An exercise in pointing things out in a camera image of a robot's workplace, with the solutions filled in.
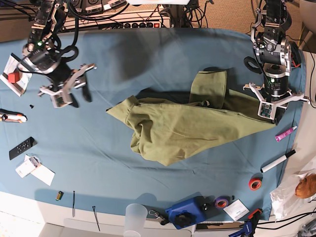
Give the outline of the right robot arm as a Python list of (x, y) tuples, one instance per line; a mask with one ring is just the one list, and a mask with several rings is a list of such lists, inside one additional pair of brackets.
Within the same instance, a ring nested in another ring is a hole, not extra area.
[[(38, 0), (36, 3), (39, 8), (20, 63), (31, 67), (30, 74), (45, 76), (50, 81), (49, 86), (40, 87), (38, 95), (49, 95), (55, 108), (68, 105), (77, 108), (79, 104), (71, 92), (72, 88), (76, 88), (82, 90), (85, 101), (92, 102), (86, 72), (97, 66), (83, 64), (75, 70), (67, 64), (79, 55), (76, 43), (80, 15), (70, 0)], [(63, 48), (57, 33), (64, 26), (69, 13), (75, 17), (75, 34), (73, 43)]]

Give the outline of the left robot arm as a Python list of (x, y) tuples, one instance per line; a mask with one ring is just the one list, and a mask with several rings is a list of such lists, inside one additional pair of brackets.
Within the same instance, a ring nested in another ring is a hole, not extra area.
[(267, 0), (255, 11), (256, 22), (250, 31), (254, 56), (245, 57), (243, 62), (250, 71), (262, 74), (263, 85), (250, 82), (244, 88), (259, 99), (258, 116), (278, 124), (290, 102), (310, 99), (289, 87), (291, 70), (300, 67), (302, 61), (297, 44), (286, 37), (292, 24), (286, 2)]

